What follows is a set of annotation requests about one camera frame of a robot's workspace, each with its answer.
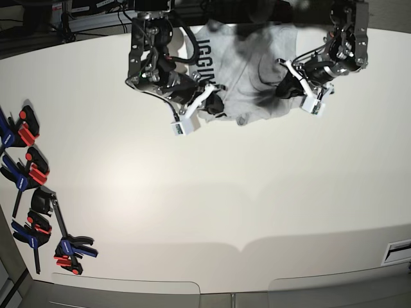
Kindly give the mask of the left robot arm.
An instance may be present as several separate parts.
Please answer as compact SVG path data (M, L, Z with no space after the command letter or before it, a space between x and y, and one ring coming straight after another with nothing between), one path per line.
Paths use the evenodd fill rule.
M369 4L366 1L333 1L330 9L333 30L323 45L291 61L279 59L287 69L276 88L276 96L289 99L308 95L349 73L365 69L368 63Z

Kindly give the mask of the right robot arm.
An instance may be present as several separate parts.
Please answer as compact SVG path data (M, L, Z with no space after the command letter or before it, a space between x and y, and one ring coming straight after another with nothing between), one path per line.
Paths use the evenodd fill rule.
M191 107L218 116L224 110L218 91L225 87L202 81L197 73L189 76L177 71L178 63L193 65L197 62L200 46L174 6L174 1L136 1L136 16L123 14L131 22L131 49L125 83L167 104L176 120L180 115L188 115ZM184 29L191 42L193 51L189 58L170 55L168 45L173 38L174 22Z

